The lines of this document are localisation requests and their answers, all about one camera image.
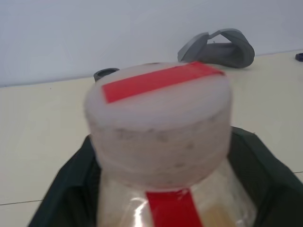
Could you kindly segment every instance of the cylindrical lid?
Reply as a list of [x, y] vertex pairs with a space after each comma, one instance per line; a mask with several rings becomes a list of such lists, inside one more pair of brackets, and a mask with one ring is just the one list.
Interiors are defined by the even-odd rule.
[[105, 171], [146, 190], [170, 190], [203, 179], [226, 157], [230, 105], [220, 71], [153, 63], [99, 80], [85, 112]]

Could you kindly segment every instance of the tile grout line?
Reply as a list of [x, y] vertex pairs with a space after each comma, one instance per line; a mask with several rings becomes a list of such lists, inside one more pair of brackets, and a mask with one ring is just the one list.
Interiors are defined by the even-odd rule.
[[42, 200], [32, 200], [32, 201], [25, 201], [25, 202], [12, 202], [12, 203], [4, 203], [4, 204], [0, 204], [0, 206], [4, 206], [4, 205], [12, 205], [12, 204], [19, 204], [19, 203], [27, 203], [27, 202], [39, 202]]

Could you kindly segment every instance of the red label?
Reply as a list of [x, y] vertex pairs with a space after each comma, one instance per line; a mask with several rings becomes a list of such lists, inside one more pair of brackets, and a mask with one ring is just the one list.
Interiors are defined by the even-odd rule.
[[213, 74], [224, 75], [224, 72], [196, 61], [104, 84], [101, 90], [107, 102], [112, 103], [127, 97]]
[[203, 227], [189, 189], [146, 196], [155, 227]]

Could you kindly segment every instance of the white wall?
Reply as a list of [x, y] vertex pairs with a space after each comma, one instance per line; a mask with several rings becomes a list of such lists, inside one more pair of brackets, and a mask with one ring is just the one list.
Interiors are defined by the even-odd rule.
[[302, 0], [0, 0], [0, 86], [175, 61], [194, 35], [241, 30], [256, 54], [303, 49]]

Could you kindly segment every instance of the red tape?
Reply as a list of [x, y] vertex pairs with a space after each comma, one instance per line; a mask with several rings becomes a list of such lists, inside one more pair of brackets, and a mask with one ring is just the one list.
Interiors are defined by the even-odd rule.
[[146, 196], [155, 227], [203, 227], [189, 189]]
[[224, 72], [196, 61], [104, 84], [101, 91], [103, 91], [106, 101], [112, 103], [127, 97], [213, 74], [224, 75]]

